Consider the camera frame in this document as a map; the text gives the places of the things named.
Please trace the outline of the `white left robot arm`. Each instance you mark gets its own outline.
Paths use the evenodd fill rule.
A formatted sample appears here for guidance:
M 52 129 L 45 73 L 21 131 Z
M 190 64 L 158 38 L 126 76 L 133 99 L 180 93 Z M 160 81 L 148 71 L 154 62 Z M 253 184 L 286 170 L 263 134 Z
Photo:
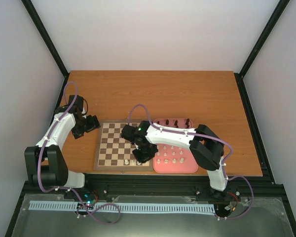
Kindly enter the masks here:
M 92 185 L 85 182 L 83 173 L 68 169 L 62 148 L 70 133 L 78 139 L 97 128 L 100 128 L 98 118 L 86 115 L 83 107 L 58 107 L 44 137 L 35 146 L 25 149 L 24 156 L 30 185 L 44 189 L 75 188 L 76 194 L 81 198 L 89 198 L 93 193 Z

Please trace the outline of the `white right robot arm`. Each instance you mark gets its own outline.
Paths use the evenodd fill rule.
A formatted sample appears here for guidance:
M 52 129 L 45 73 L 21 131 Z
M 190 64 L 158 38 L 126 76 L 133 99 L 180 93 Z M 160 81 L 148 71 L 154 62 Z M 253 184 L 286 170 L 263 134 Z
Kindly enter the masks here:
M 223 161 L 227 142 L 218 138 L 205 125 L 197 128 L 174 128 L 144 120 L 131 129 L 130 142 L 136 146 L 135 157 L 140 162 L 155 156 L 157 144 L 189 150 L 198 166 L 207 171 L 212 189 L 222 192 L 227 187 L 228 177 Z

